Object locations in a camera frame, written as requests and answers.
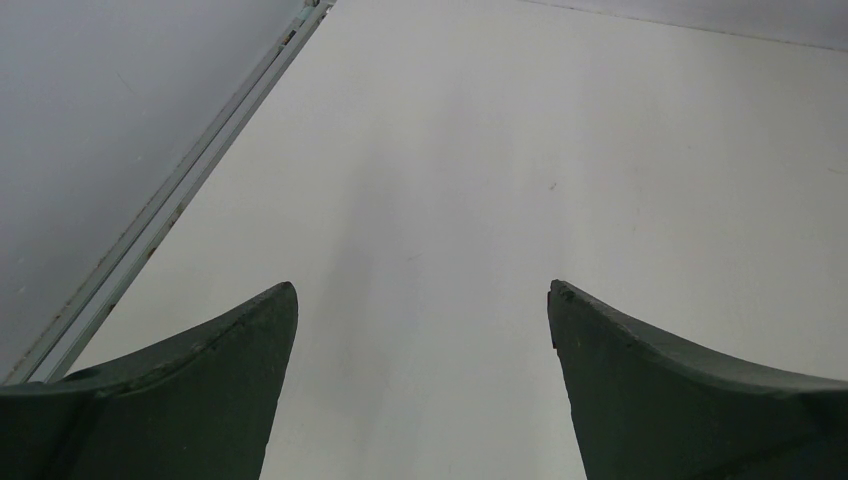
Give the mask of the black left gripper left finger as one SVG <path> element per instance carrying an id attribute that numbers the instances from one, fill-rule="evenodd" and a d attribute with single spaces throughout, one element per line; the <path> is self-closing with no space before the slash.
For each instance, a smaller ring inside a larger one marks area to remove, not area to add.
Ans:
<path id="1" fill-rule="evenodd" d="M 5 479 L 256 479 L 298 324 L 288 282 L 117 359 L 1 390 Z"/>

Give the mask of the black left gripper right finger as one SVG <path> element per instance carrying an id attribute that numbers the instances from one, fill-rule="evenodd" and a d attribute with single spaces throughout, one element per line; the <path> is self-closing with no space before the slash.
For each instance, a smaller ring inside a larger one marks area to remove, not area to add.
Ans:
<path id="1" fill-rule="evenodd" d="M 843 479 L 847 385 L 748 362 L 562 281 L 547 313 L 590 479 Z"/>

